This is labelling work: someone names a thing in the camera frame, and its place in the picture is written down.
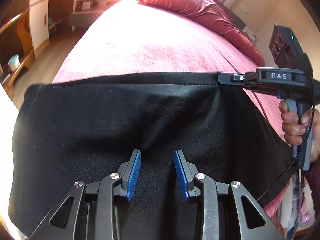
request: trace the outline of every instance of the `pink bed sheet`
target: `pink bed sheet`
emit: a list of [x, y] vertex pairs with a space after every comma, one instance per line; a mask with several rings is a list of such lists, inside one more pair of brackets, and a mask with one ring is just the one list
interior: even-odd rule
[[[229, 72], [256, 70], [256, 64], [225, 38], [163, 9], [121, 0], [92, 24], [74, 46], [53, 83], [103, 75], [142, 72]], [[279, 99], [245, 91], [279, 137]], [[271, 217], [280, 193], [265, 211]]]

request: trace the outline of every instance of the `cabinet door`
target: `cabinet door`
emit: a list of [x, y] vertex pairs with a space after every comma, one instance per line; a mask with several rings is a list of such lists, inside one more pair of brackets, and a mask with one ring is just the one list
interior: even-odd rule
[[43, 0], [30, 7], [29, 24], [34, 49], [37, 49], [49, 38], [48, 1]]

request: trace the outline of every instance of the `silver bolt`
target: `silver bolt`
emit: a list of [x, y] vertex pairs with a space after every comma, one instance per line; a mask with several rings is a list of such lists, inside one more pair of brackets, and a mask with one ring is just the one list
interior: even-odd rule
[[79, 181], [76, 181], [76, 182], [73, 184], [73, 186], [75, 186], [75, 187], [82, 187], [83, 184], [84, 184], [83, 181], [79, 180]]
[[233, 181], [233, 182], [231, 182], [231, 185], [234, 188], [240, 188], [241, 187], [241, 183], [239, 181]]
[[110, 178], [111, 179], [119, 179], [120, 178], [120, 174], [119, 173], [112, 173], [112, 174], [110, 174]]
[[196, 174], [196, 178], [197, 179], [204, 179], [205, 178], [205, 175], [203, 173], [197, 173]]

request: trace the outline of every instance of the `human hand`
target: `human hand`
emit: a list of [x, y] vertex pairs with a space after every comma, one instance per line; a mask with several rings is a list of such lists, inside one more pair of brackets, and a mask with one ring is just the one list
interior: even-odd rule
[[[295, 146], [302, 143], [302, 137], [306, 131], [306, 127], [310, 126], [312, 109], [308, 109], [301, 117], [301, 124], [298, 124], [298, 115], [294, 112], [288, 111], [288, 105], [285, 101], [281, 101], [279, 109], [282, 113], [281, 118], [283, 120], [282, 130], [285, 132], [285, 140]], [[314, 163], [320, 158], [320, 114], [315, 109], [315, 115], [313, 117], [313, 137], [310, 162]]]

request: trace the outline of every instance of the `blue rubber pad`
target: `blue rubber pad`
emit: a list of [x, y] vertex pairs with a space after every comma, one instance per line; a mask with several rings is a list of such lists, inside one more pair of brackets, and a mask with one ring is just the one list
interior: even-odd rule
[[186, 178], [186, 175], [184, 174], [182, 164], [177, 151], [174, 153], [174, 166], [176, 168], [178, 185], [182, 193], [182, 197], [186, 202], [188, 202], [189, 193], [188, 193], [187, 178]]
[[131, 200], [134, 196], [134, 191], [135, 191], [136, 185], [137, 185], [140, 166], [141, 166], [141, 152], [138, 151], [136, 159], [134, 160], [132, 171], [131, 171], [129, 179], [128, 179], [128, 192], [127, 192], [127, 196], [126, 196], [128, 202], [131, 202]]

